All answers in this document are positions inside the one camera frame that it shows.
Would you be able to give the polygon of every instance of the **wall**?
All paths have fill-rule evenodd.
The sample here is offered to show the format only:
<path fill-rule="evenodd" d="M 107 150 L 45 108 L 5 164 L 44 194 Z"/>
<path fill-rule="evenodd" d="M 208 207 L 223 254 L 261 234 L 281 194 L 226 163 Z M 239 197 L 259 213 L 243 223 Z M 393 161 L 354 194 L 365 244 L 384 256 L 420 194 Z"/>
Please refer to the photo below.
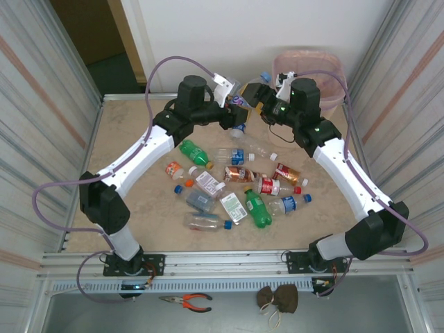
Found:
<path fill-rule="evenodd" d="M 100 98 L 44 1 L 0 2 L 0 332 L 23 332 L 44 251 L 61 234 L 34 214 L 31 194 L 78 178 Z M 67 223 L 74 189 L 44 192 L 44 215 Z"/>
<path fill-rule="evenodd" d="M 444 330 L 444 2 L 405 1 L 353 91 L 354 121 L 373 180 L 425 232 L 412 257 L 437 332 Z M 411 230 L 404 244 L 422 241 Z"/>
<path fill-rule="evenodd" d="M 392 3 L 122 0 L 146 77 L 161 59 L 187 56 L 242 82 L 271 71 L 275 56 L 296 48 L 335 53 L 350 78 Z M 187 74 L 203 73 L 184 62 L 164 65 L 151 91 L 177 92 Z"/>

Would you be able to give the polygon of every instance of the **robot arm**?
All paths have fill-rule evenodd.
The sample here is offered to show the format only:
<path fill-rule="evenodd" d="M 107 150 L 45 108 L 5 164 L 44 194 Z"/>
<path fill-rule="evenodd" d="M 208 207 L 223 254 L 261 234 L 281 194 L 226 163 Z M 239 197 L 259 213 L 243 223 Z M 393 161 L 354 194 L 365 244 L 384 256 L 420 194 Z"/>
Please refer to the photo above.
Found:
<path fill-rule="evenodd" d="M 194 125 L 219 122 L 226 130 L 247 119 L 247 110 L 237 105 L 225 105 L 233 84 L 218 74 L 213 80 L 218 86 L 211 100 L 206 102 L 207 82 L 199 76 L 186 76 L 179 84 L 177 99 L 154 118 L 149 138 L 146 140 L 145 132 L 121 157 L 98 172 L 98 175 L 111 173 L 110 177 L 80 186 L 80 210 L 106 233 L 115 248 L 114 256 L 119 267 L 127 274 L 139 271 L 143 255 L 128 227 L 130 211 L 123 201 L 131 187 L 159 158 L 192 134 Z M 140 145 L 143 145 L 140 151 L 119 168 Z M 80 179 L 95 177 L 97 175 L 87 171 Z"/>
<path fill-rule="evenodd" d="M 283 80 L 283 88 L 289 89 L 281 88 L 277 95 L 267 85 L 252 83 L 246 86 L 242 97 L 253 108 L 261 109 L 261 118 L 267 124 L 292 128 L 295 142 L 332 177 L 358 221 L 347 232 L 330 235 L 310 244 L 308 264 L 322 270 L 337 257 L 354 256 L 365 260 L 399 243 L 405 224 L 376 202 L 348 168 L 343 156 L 341 133 L 330 121 L 321 117 L 321 93 L 315 81 L 309 78 L 294 79 L 288 74 L 280 74 L 278 80 Z M 408 217 L 409 210 L 403 202 L 393 203 L 373 184 L 351 154 L 348 160 L 379 199 L 403 217 Z"/>

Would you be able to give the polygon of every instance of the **red label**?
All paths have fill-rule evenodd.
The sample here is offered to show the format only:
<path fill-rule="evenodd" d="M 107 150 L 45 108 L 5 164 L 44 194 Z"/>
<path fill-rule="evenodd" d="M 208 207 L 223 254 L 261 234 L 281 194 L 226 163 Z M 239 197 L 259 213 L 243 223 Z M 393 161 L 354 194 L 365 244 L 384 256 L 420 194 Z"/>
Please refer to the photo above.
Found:
<path fill-rule="evenodd" d="M 273 179 L 262 178 L 261 193 L 272 194 L 273 193 Z"/>

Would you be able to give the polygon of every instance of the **red pliers handle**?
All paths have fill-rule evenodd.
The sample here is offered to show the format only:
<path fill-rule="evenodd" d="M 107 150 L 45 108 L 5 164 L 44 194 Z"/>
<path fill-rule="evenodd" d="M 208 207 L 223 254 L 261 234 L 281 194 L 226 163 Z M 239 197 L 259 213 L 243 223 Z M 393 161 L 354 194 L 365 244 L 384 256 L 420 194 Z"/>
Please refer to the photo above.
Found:
<path fill-rule="evenodd" d="M 207 300 L 212 300 L 213 297 L 207 295 L 206 293 L 192 293 L 191 295 L 184 295 L 182 306 L 184 308 L 190 309 L 194 312 L 198 312 L 199 314 L 204 314 L 205 312 L 211 311 L 211 307 L 195 307 L 187 302 L 187 300 L 191 300 L 193 298 L 206 298 Z"/>

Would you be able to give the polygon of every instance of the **pliers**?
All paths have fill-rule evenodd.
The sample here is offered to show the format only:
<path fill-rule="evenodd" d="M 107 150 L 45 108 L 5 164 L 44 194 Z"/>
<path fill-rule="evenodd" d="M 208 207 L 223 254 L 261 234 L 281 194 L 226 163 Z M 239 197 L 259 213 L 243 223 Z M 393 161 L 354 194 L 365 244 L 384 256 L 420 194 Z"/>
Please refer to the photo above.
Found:
<path fill-rule="evenodd" d="M 211 307 L 195 307 L 189 304 L 187 301 L 192 298 L 206 298 L 208 300 L 212 300 L 213 297 L 207 295 L 206 293 L 192 293 L 191 295 L 180 296 L 162 296 L 159 297 L 161 300 L 165 300 L 170 303 L 181 303 L 183 307 L 190 309 L 194 312 L 198 312 L 199 314 L 204 314 L 205 312 L 211 311 Z"/>

